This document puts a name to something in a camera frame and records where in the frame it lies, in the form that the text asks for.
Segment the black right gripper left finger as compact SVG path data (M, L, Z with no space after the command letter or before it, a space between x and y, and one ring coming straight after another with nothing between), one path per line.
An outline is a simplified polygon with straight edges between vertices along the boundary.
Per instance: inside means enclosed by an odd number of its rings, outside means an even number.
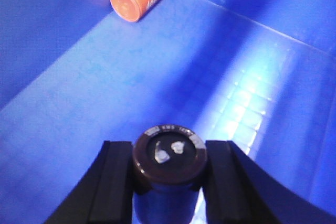
M132 223L133 145L105 141L78 184L46 223Z

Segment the black right gripper right finger tip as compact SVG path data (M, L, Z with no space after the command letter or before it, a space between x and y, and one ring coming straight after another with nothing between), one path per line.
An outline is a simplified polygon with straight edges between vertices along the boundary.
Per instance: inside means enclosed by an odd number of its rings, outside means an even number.
M277 182L232 141L206 141L207 223L335 223Z

